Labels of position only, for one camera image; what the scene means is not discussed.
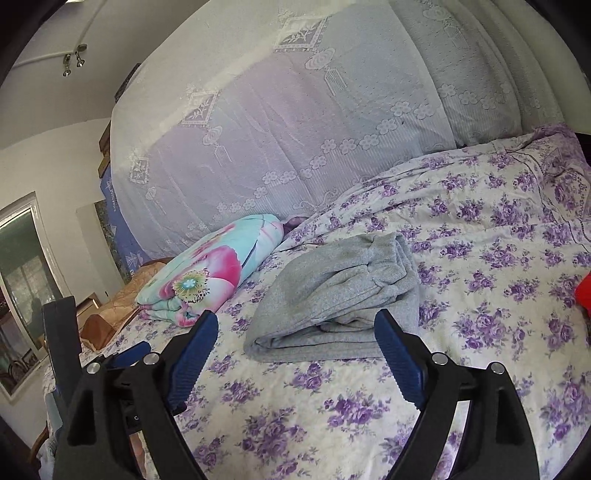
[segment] pink flower print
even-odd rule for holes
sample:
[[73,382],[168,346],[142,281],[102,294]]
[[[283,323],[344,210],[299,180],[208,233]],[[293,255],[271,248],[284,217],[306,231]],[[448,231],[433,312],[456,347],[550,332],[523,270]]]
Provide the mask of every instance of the pink flower print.
[[220,240],[220,238],[222,237],[222,235],[224,235],[225,233],[228,233],[231,230],[234,230],[234,227],[236,225],[234,223],[230,223],[229,225],[226,225],[223,228],[220,228],[217,232],[215,232],[213,234],[213,236],[211,238],[209,238],[208,240],[204,241],[201,245],[199,245],[195,251],[191,254],[191,256],[193,258],[199,257],[203,252],[205,252],[205,250],[207,250],[208,248],[212,247],[215,243],[217,243],[217,241]]
[[[175,296],[183,301],[184,308],[177,312],[177,322],[181,326],[195,323],[204,310],[216,312],[234,293],[240,280],[242,267],[236,252],[226,245],[214,248],[203,254],[191,266],[187,267],[160,290],[163,295]],[[185,315],[190,307],[191,315]]]

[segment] window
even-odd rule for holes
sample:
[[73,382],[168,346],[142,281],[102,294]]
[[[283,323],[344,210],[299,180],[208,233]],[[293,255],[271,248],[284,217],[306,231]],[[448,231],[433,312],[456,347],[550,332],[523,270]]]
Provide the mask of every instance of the window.
[[0,211],[0,287],[0,384],[10,399],[47,356],[42,305],[67,293],[34,194]]

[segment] blue gripper pad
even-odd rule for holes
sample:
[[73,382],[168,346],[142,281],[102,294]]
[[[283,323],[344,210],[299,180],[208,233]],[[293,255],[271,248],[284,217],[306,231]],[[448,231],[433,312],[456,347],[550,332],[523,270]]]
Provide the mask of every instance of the blue gripper pad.
[[374,332],[404,400],[414,403],[421,410],[426,400],[423,372],[382,312],[375,316]]
[[146,341],[136,343],[134,346],[130,346],[127,350],[117,354],[112,360],[109,368],[125,368],[131,367],[134,363],[141,360],[143,357],[148,355],[152,351],[152,347]]
[[216,340],[217,317],[208,313],[170,372],[167,401],[171,408],[187,401]]

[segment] ceiling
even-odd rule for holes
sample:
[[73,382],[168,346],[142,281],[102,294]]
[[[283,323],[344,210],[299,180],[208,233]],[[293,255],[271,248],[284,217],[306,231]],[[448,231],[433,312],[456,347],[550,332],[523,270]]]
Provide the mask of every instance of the ceiling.
[[[205,2],[65,4],[33,36],[0,87],[0,149],[46,130],[111,116],[113,96],[135,64]],[[88,45],[85,64],[77,68],[72,55],[72,73],[63,77],[63,53],[78,43]]]

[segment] red object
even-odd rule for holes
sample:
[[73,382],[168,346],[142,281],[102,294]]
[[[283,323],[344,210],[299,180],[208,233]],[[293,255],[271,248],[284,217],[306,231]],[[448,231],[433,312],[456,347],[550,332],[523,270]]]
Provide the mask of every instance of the red object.
[[579,305],[587,309],[591,317],[591,274],[587,275],[574,289],[574,298]]

